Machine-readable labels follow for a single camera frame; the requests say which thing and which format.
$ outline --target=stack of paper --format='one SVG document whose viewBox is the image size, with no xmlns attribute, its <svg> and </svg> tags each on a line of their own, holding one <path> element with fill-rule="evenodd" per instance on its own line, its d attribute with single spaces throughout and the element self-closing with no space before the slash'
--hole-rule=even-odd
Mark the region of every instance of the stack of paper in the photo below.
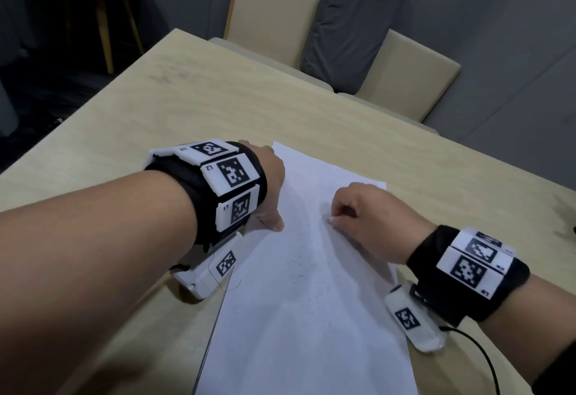
<svg viewBox="0 0 576 395">
<path fill-rule="evenodd" d="M 415 395 L 406 338 L 383 301 L 395 267 L 327 222 L 338 188 L 386 184 L 273 147 L 286 166 L 286 227 L 249 224 L 253 252 L 234 268 L 196 393 Z"/>
</svg>

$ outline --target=table top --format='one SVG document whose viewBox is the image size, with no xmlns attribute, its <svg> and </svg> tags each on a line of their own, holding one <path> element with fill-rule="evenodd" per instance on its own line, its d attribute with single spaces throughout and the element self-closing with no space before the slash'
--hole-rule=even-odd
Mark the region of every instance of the table top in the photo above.
<svg viewBox="0 0 576 395">
<path fill-rule="evenodd" d="M 151 148 L 210 137 L 278 140 L 386 181 L 436 223 L 500 238 L 576 292 L 576 192 L 178 30 L 0 175 L 0 210 L 137 171 Z M 192 304 L 174 290 L 159 282 L 62 393 L 87 378 L 79 393 L 190 395 L 223 294 Z M 502 393 L 530 393 L 475 323 L 461 328 L 486 348 Z M 467 339 L 450 336 L 436 355 L 411 348 L 411 358 L 421 394 L 494 393 Z"/>
</svg>

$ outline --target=dark floor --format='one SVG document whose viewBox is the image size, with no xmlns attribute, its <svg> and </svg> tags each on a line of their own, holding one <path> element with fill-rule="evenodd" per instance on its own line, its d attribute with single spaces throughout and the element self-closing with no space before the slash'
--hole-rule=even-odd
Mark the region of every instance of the dark floor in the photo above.
<svg viewBox="0 0 576 395">
<path fill-rule="evenodd" d="M 59 47 L 28 51 L 29 56 L 0 69 L 20 120 L 13 134 L 0 137 L 0 173 L 112 81 L 97 43 L 81 52 Z M 113 56 L 119 73 L 138 53 L 130 44 L 117 43 Z"/>
</svg>

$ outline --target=black sleeve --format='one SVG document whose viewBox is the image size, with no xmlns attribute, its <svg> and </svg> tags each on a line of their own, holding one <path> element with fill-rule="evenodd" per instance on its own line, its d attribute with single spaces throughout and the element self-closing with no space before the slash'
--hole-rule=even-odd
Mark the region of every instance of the black sleeve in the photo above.
<svg viewBox="0 0 576 395">
<path fill-rule="evenodd" d="M 565 393 L 574 384 L 576 369 L 576 341 L 566 348 L 532 385 L 532 393 L 543 395 Z"/>
</svg>

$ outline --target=fist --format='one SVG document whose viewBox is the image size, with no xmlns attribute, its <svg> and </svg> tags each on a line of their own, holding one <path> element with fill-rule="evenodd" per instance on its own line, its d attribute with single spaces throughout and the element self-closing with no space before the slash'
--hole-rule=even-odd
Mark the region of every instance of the fist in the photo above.
<svg viewBox="0 0 576 395">
<path fill-rule="evenodd" d="M 284 229 L 284 221 L 280 217 L 280 213 L 278 213 L 278 198 L 286 176 L 284 162 L 276 157 L 274 150 L 270 146 L 255 146 L 246 140 L 239 140 L 238 142 L 254 151 L 264 170 L 268 184 L 266 197 L 254 211 L 253 216 L 260 219 L 270 230 L 282 231 Z"/>
<path fill-rule="evenodd" d="M 375 257 L 403 265 L 436 229 L 392 193 L 362 183 L 338 189 L 332 201 L 332 226 Z"/>
</svg>

